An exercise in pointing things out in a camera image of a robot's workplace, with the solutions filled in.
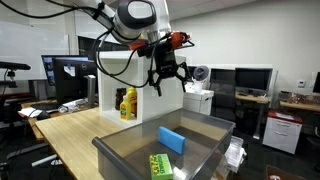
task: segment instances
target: cabinet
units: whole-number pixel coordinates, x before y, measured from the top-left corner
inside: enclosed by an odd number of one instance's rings
[[[263,144],[294,154],[301,127],[301,118],[284,115],[278,111],[270,110],[268,113]]]
[[[120,72],[128,61],[131,51],[112,51],[100,54],[103,67],[111,73]],[[176,56],[177,63],[184,62],[185,57]],[[147,80],[147,72],[150,67],[150,59],[133,55],[128,69],[117,76],[119,79],[135,85],[142,85]],[[130,127],[148,121],[151,118],[172,112],[182,107],[183,90],[181,82],[177,78],[165,79],[161,83],[162,96],[153,87],[147,85],[137,88],[138,93],[138,115],[131,120],[121,120],[120,112],[115,109],[116,89],[129,88],[129,86],[98,71],[99,83],[99,111],[107,119],[122,127]]]
[[[187,91],[183,96],[183,108],[210,115],[213,91],[202,90],[201,93]]]

